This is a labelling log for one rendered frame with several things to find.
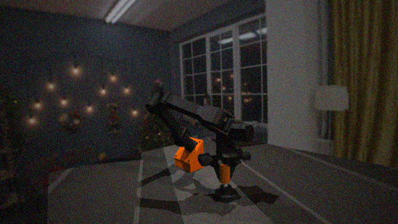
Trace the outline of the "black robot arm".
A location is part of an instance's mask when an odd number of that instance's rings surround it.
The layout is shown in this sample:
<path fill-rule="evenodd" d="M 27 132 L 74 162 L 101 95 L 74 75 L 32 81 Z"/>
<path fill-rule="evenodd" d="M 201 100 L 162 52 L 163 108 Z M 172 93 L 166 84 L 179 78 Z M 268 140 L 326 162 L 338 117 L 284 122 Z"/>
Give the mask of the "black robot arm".
<path fill-rule="evenodd" d="M 148 112 L 158 115 L 171 130 L 174 144 L 184 147 L 190 153 L 198 143 L 189 137 L 189 130 L 179 125 L 168 108 L 199 120 L 202 126 L 216 133 L 216 138 L 219 140 L 250 142 L 254 136 L 253 126 L 235 123 L 235 116 L 230 112 L 211 105 L 200 106 L 169 91 L 155 92 L 147 102 L 146 108 Z M 224 121 L 226 117 L 228 119 Z M 218 155 L 221 155 L 223 164 L 235 164 L 236 160 L 242 159 L 243 151 L 241 148 L 234 148 L 234 143 L 231 142 L 229 146 L 219 147 Z"/>

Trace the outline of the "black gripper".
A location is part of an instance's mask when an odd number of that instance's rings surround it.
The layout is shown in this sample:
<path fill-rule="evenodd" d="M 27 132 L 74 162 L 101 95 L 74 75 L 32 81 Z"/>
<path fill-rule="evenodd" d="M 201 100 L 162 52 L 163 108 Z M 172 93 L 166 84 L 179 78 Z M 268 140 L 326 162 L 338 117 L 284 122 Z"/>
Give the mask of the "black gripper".
<path fill-rule="evenodd" d="M 218 160 L 221 160 L 221 155 L 218 155 L 218 149 L 221 146 L 229 146 L 230 143 L 232 142 L 232 139 L 229 140 L 219 140 L 216 139 L 216 156 L 210 156 L 208 153 L 205 154 L 199 154 L 198 155 L 198 161 L 201 166 L 212 166 L 215 169 L 216 175 L 218 176 L 218 180 L 220 179 L 220 165 L 218 164 Z M 221 144 L 221 143 L 224 143 Z M 243 161 L 250 161 L 251 160 L 251 153 L 248 152 L 245 149 L 242 149 L 243 151 L 243 156 L 242 160 Z M 233 172 L 238 164 L 240 164 L 240 160 L 236 160 L 235 164 L 228 164 L 230 166 L 230 179 L 232 178 Z"/>

